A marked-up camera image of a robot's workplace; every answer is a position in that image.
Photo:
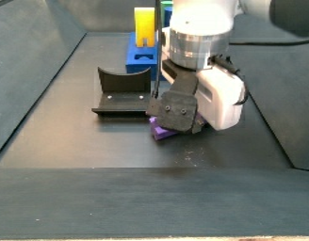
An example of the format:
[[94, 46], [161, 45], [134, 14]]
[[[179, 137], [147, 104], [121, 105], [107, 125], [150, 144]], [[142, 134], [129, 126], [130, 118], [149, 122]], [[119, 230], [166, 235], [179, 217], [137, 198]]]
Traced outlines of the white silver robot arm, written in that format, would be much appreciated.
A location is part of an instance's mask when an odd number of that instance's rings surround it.
[[239, 14], [309, 37], [309, 0], [173, 0], [161, 40], [161, 74], [170, 87], [146, 110], [158, 138], [238, 123], [249, 91], [225, 53]]

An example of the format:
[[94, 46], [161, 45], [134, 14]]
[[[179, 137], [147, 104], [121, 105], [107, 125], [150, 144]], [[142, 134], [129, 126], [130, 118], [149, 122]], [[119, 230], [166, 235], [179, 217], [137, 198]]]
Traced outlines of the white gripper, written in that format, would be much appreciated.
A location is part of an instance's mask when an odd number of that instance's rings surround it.
[[206, 121], [214, 130], [238, 123], [246, 86], [227, 58], [210, 58], [207, 68], [197, 71], [167, 59], [162, 62], [162, 72], [170, 88], [161, 99], [150, 98], [145, 110], [162, 128], [187, 133], [199, 121]]

